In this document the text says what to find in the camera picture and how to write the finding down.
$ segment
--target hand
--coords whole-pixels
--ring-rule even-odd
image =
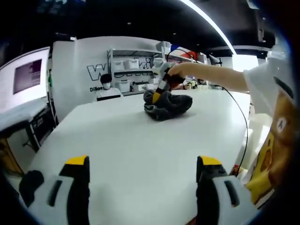
[[[186,78],[186,76],[192,75],[192,64],[193,63],[191,62],[183,62],[181,64],[177,64],[169,70],[168,74],[170,76],[179,75],[183,78]]]

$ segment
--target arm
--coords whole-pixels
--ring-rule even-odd
[[[169,74],[179,74],[183,77],[192,75],[198,79],[210,81],[225,88],[238,91],[248,90],[243,73],[230,68],[185,62],[171,68]]]

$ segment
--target black cloth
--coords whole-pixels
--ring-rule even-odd
[[[184,114],[193,103],[188,95],[172,95],[165,91],[155,104],[152,103],[154,91],[147,90],[144,93],[144,110],[154,120],[168,120]]]

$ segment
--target person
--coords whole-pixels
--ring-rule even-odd
[[[110,74],[103,74],[100,78],[103,89],[96,91],[94,101],[101,101],[110,98],[123,97],[122,93],[117,88],[112,88],[112,76]]]
[[[249,189],[256,207],[263,206],[279,187],[293,154],[299,131],[295,106],[295,85],[292,81],[289,47],[282,37],[268,53],[268,61],[244,72],[231,68],[197,63],[181,63],[169,75],[192,75],[230,90],[250,91],[255,113],[273,118],[268,136],[259,154],[241,182]]]

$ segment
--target white shirt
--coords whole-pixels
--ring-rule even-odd
[[[109,90],[98,90],[95,93],[94,102],[97,102],[97,98],[104,98],[110,96],[119,96],[123,97],[122,93],[117,88],[110,88]]]
[[[265,113],[273,117],[278,96],[278,86],[267,62],[251,70],[244,71],[255,113]]]

